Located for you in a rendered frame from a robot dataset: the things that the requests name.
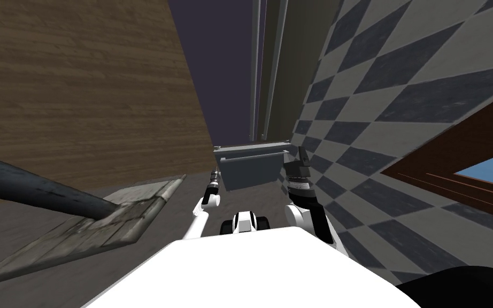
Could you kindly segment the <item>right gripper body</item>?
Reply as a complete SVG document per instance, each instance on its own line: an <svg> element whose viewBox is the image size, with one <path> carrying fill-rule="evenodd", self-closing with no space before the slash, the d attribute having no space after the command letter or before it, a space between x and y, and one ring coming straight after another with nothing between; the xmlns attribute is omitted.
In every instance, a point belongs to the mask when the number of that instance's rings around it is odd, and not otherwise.
<svg viewBox="0 0 493 308"><path fill-rule="evenodd" d="M310 159L309 159L309 156L307 154L305 147L298 146L298 155L299 155L299 160L296 161L297 166L299 166L299 167L310 167L311 166Z"/></svg>

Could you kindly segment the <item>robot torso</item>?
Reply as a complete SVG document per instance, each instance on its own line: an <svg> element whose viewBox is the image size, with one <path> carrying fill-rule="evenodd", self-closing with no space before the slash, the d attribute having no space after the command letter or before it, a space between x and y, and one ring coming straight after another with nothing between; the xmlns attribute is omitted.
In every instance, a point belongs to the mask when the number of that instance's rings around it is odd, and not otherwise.
<svg viewBox="0 0 493 308"><path fill-rule="evenodd" d="M177 240L81 308L420 308L333 238L290 226Z"/></svg>

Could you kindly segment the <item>grey metal range hood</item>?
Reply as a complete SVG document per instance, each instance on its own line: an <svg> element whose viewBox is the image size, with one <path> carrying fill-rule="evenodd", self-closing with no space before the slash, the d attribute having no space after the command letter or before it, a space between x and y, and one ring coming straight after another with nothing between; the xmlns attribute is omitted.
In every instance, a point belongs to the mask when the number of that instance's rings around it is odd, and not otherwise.
<svg viewBox="0 0 493 308"><path fill-rule="evenodd" d="M0 161L0 199L70 215L0 261L0 282L137 242L184 179L99 198Z"/></svg>

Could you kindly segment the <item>brown framed window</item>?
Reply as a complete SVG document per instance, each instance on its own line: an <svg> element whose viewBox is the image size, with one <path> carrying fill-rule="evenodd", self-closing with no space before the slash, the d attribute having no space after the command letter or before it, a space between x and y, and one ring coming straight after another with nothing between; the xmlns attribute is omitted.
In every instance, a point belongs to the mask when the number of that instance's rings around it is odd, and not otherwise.
<svg viewBox="0 0 493 308"><path fill-rule="evenodd" d="M384 170L391 178L493 215L493 102Z"/></svg>

